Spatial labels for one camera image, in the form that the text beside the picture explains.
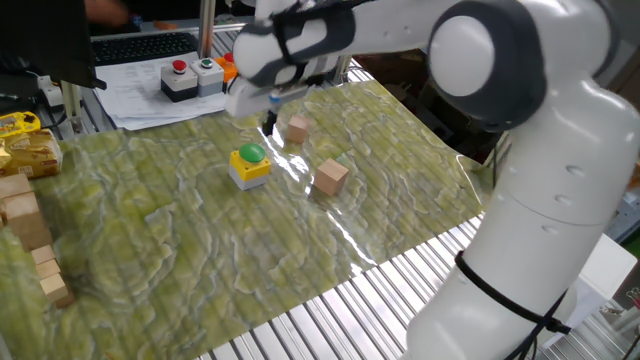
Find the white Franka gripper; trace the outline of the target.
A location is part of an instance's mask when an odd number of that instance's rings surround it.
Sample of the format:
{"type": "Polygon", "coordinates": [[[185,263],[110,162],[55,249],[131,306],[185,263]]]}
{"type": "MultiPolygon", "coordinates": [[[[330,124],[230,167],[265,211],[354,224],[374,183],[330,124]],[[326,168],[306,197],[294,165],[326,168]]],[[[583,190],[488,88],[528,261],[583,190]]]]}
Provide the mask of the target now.
{"type": "Polygon", "coordinates": [[[307,95],[311,85],[297,84],[281,88],[258,88],[243,77],[236,77],[227,87],[225,110],[231,116],[243,118],[270,110],[262,122],[264,136],[273,134],[279,109],[307,95]]]}

